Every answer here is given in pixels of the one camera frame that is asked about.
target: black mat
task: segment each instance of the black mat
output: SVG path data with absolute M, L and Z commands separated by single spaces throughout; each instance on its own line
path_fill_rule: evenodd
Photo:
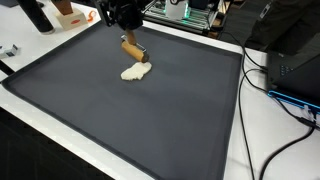
M 6 7 L 14 7 L 18 5 L 18 2 L 16 0 L 0 0 L 0 5 L 6 6 Z
M 140 28 L 153 69 L 127 82 L 122 33 L 97 24 L 3 85 L 156 179 L 222 179 L 241 56 Z

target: black cable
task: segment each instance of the black cable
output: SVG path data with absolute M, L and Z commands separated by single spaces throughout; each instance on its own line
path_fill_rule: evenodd
M 313 121 L 310 121 L 310 120 L 308 120 L 308 119 L 305 119 L 305 118 L 303 118 L 303 117 L 298 117 L 298 116 L 295 116 L 295 115 L 293 115 L 285 106 L 284 106 L 284 104 L 279 100 L 279 99 L 277 99 L 277 98 L 274 98 L 279 104 L 280 104 L 280 106 L 283 108 L 283 110 L 286 112 L 286 113 L 288 113 L 290 116 L 292 116 L 293 118 L 295 118 L 298 122 L 300 122 L 300 123 L 302 123 L 302 124 L 304 124 L 304 125 L 306 125 L 306 126 L 308 126 L 308 127 L 311 127 L 311 128 L 315 128 L 315 129 L 320 129 L 320 127 L 318 127 L 318 125 L 315 123 L 315 122 L 313 122 Z
M 246 144 L 246 148 L 247 148 L 248 159 L 249 159 L 249 163 L 250 163 L 251 175 L 252 175 L 252 179 L 255 180 L 254 171 L 253 171 L 253 165 L 252 165 L 251 156 L 250 156 L 250 149 L 249 149 L 249 146 L 248 146 L 248 141 L 247 141 L 247 138 L 246 138 L 246 137 L 247 137 L 247 136 L 246 136 L 246 131 L 245 131 L 244 122 L 243 122 L 243 114 L 242 114 L 242 108 L 241 108 L 241 88 L 242 88 L 242 84 L 243 84 L 244 79 L 246 79 L 246 80 L 249 82 L 249 84 L 250 84 L 251 86 L 253 86 L 254 88 L 256 88 L 256 89 L 258 89 L 258 90 L 260 90 L 260 91 L 262 91 L 262 92 L 268 93 L 266 90 L 264 90 L 264 89 L 262 89 L 262 88 L 260 88 L 260 87 L 255 86 L 255 85 L 250 81 L 250 79 L 249 79 L 248 76 L 247 76 L 247 74 L 248 74 L 249 72 L 253 71 L 253 70 L 266 73 L 266 72 L 267 72 L 267 69 L 266 69 L 266 67 L 260 66 L 260 65 L 258 65 L 256 62 L 254 62 L 254 61 L 251 59 L 251 57 L 248 55 L 248 53 L 246 52 L 245 47 L 244 47 L 231 33 L 228 33 L 228 32 L 223 32 L 223 33 L 229 34 L 229 35 L 241 46 L 242 51 L 243 51 L 243 55 L 242 55 L 242 71 L 243 71 L 243 73 L 244 73 L 244 76 L 242 77 L 241 82 L 240 82 L 239 95 L 238 95 L 238 98 L 239 98 L 239 99 L 238 99 L 238 103 L 239 103 L 239 111 L 240 111 L 241 125 L 242 125 L 243 135 L 244 135 L 245 144 Z M 260 67 L 261 69 L 250 69 L 250 70 L 248 70 L 248 71 L 245 71 L 245 69 L 244 69 L 245 56 L 247 56 L 247 57 L 250 59 L 251 62 L 253 62 L 255 65 L 257 65 L 257 66 Z M 260 173 L 260 176 L 259 176 L 259 180 L 263 180 L 264 173 L 265 173 L 265 171 L 266 171 L 269 163 L 271 162 L 271 160 L 272 160 L 275 156 L 277 156 L 279 153 L 281 153 L 282 151 L 284 151 L 284 150 L 287 149 L 288 147 L 290 147 L 290 146 L 292 146 L 292 145 L 294 145 L 294 144 L 296 144 L 296 143 L 298 143 L 298 142 L 300 142 L 300 141 L 308 138 L 309 136 L 311 136 L 312 133 L 314 132 L 315 128 L 320 129 L 320 128 L 317 126 L 317 124 L 315 123 L 315 121 L 312 122 L 312 121 L 309 121 L 309 120 L 307 120 L 307 119 L 305 119 L 305 118 L 297 117 L 297 116 L 293 115 L 293 114 L 283 105 L 283 103 L 282 103 L 280 100 L 278 100 L 278 99 L 276 99 L 276 100 L 280 103 L 280 105 L 282 106 L 282 108 L 283 108 L 289 115 L 291 115 L 292 117 L 294 117 L 294 118 L 295 118 L 296 120 L 298 120 L 300 123 L 302 123 L 302 124 L 310 127 L 310 130 L 309 130 L 308 133 L 305 134 L 304 136 L 302 136 L 302 137 L 300 137 L 300 138 L 298 138 L 298 139 L 296 139 L 296 140 L 294 140 L 294 141 L 291 141 L 291 142 L 285 144 L 285 145 L 282 146 L 280 149 L 278 149 L 278 150 L 276 150 L 275 152 L 273 152 L 273 153 L 270 155 L 270 157 L 269 157 L 269 158 L 265 161 L 265 163 L 263 164 L 262 170 L 261 170 L 261 173 Z
M 260 173 L 260 177 L 259 177 L 259 180 L 263 180 L 263 176 L 264 176 L 264 173 L 269 165 L 269 163 L 271 162 L 271 160 L 276 157 L 279 153 L 281 153 L 282 151 L 284 151 L 285 149 L 287 149 L 288 147 L 302 141 L 302 140 L 305 140 L 307 139 L 308 137 L 310 137 L 312 135 L 312 133 L 314 132 L 314 127 L 310 128 L 310 130 L 307 132 L 307 134 L 305 134 L 304 136 L 296 139 L 296 140 L 293 140 L 291 142 L 289 142 L 288 144 L 282 146 L 280 149 L 276 150 L 275 152 L 273 152 L 269 158 L 265 161 L 265 163 L 263 164 L 262 166 L 262 170 L 261 170 L 261 173 Z
M 250 60 L 254 65 L 258 66 L 259 68 L 261 68 L 261 69 L 263 69 L 263 70 L 266 70 L 266 71 L 268 70 L 267 67 L 261 66 L 261 65 L 259 65 L 258 63 L 256 63 L 256 62 L 249 56 L 249 54 L 248 54 L 247 51 L 246 51 L 246 48 L 245 48 L 245 47 L 240 43 L 240 41 L 237 40 L 231 33 L 225 32 L 225 31 L 223 31 L 223 32 L 221 32 L 221 33 L 228 34 L 229 36 L 231 36 L 231 37 L 238 43 L 238 45 L 241 46 L 242 50 L 244 51 L 244 54 L 249 58 L 249 60 Z
M 242 84 L 243 84 L 243 81 L 244 81 L 245 77 L 247 76 L 247 74 L 249 72 L 251 72 L 251 71 L 260 71 L 260 72 L 265 73 L 261 69 L 250 69 L 250 70 L 248 70 L 248 71 L 246 71 L 244 73 L 244 76 L 241 79 L 240 87 L 239 87 L 239 91 L 238 91 L 238 105 L 239 105 L 239 112 L 240 112 L 240 120 L 241 120 L 241 127 L 242 127 L 243 137 L 244 137 L 244 141 L 245 141 L 245 145 L 246 145 L 246 149 L 247 149 L 247 154 L 248 154 L 248 159 L 249 159 L 249 163 L 250 163 L 251 176 L 252 176 L 252 179 L 255 180 L 254 170 L 253 170 L 253 165 L 252 165 L 252 160 L 251 160 L 251 155 L 250 155 L 250 149 L 249 149 L 249 145 L 248 145 L 246 130 L 245 130 L 245 127 L 244 127 L 242 107 L 241 107 L 241 88 L 242 88 Z

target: table surface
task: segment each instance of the table surface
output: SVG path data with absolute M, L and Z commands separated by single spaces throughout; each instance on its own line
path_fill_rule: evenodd
M 94 22 L 88 25 L 63 31 L 53 16 L 56 11 L 54 6 L 49 0 L 42 0 L 42 2 L 46 5 L 43 9 L 44 12 L 56 28 L 56 32 L 52 35 L 41 35 L 19 6 L 14 8 L 0 6 L 0 43 L 16 44 L 20 48 L 17 56 L 3 59 L 3 62 L 15 71 L 100 20 L 99 16 L 96 16 Z M 91 10 L 95 10 L 78 4 L 73 4 L 73 7 L 77 7 L 85 15 Z M 221 49 L 242 52 L 239 46 L 188 32 L 149 22 L 145 22 L 144 26 Z M 250 49 L 248 49 L 248 53 L 257 63 L 265 64 L 266 54 Z M 246 61 L 245 68 L 254 68 L 254 65 Z M 7 76 L 0 71 L 0 81 L 5 77 Z M 254 84 L 264 87 L 264 75 L 253 72 L 249 74 L 249 78 Z M 248 83 L 244 83 L 241 97 L 244 124 L 257 177 L 263 162 L 273 151 L 304 135 L 308 128 L 295 121 L 273 99 L 253 89 Z M 80 133 L 12 95 L 2 86 L 0 87 L 0 106 L 115 179 L 152 179 Z M 287 107 L 294 114 L 305 116 L 301 109 L 291 105 L 287 105 Z M 264 179 L 319 180 L 320 158 L 317 156 L 318 150 L 320 150 L 319 138 L 320 133 L 316 131 L 307 140 L 282 152 L 271 162 Z M 234 114 L 224 179 L 251 179 L 238 106 Z

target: white dough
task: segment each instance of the white dough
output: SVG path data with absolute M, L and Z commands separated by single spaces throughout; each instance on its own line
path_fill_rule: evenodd
M 134 79 L 141 80 L 142 77 L 151 70 L 151 67 L 152 65 L 149 62 L 137 62 L 121 74 L 121 79 L 127 81 L 132 81 Z

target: electronic equipment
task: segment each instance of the electronic equipment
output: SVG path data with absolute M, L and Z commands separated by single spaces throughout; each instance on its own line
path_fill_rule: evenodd
M 309 60 L 268 54 L 268 95 L 320 113 L 320 54 Z

